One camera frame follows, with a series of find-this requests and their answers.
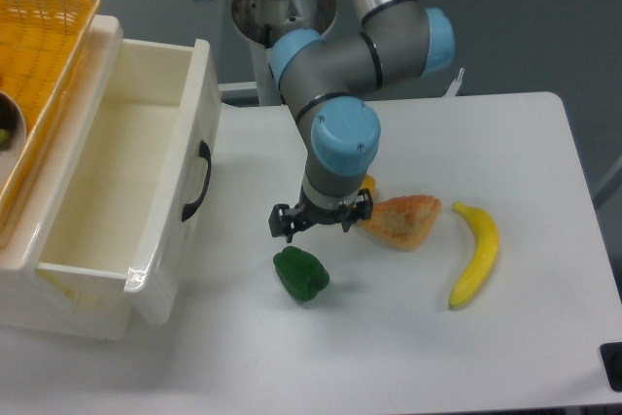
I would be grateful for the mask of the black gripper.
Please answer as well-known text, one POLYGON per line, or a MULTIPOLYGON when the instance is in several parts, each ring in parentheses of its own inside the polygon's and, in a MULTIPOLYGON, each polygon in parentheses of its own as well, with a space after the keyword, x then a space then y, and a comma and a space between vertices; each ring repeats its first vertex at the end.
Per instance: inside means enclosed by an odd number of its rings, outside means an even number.
POLYGON ((294 236, 303 231, 304 225, 340 225, 348 232, 359 221, 369 221, 372 217, 374 202, 369 189, 360 189, 354 202, 347 204, 343 200, 331 200, 328 207, 312 201, 302 193, 297 206, 276 204, 269 216, 271 236, 284 237, 292 243, 294 236))

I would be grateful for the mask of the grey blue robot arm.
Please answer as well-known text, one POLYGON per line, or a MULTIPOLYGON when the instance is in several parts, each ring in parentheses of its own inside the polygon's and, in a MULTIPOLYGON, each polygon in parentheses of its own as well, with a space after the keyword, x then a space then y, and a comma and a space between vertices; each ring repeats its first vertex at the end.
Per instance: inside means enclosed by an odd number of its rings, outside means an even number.
POLYGON ((363 177, 381 134, 368 92, 447 67, 455 54, 448 17, 418 0, 353 0, 361 31, 326 38, 334 0, 237 0, 237 29, 267 54, 267 75, 289 108, 307 150, 296 205, 274 206, 275 237, 313 225, 348 229, 373 211, 363 177))

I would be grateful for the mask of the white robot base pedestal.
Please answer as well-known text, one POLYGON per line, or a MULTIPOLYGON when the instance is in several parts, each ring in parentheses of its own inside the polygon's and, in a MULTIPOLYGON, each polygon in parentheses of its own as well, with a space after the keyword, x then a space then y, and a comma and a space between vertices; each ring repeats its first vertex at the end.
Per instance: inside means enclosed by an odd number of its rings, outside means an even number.
POLYGON ((298 29, 327 34, 336 19, 336 0, 232 0, 232 20, 249 45, 261 106, 279 105, 281 95, 268 59, 274 43, 298 29))

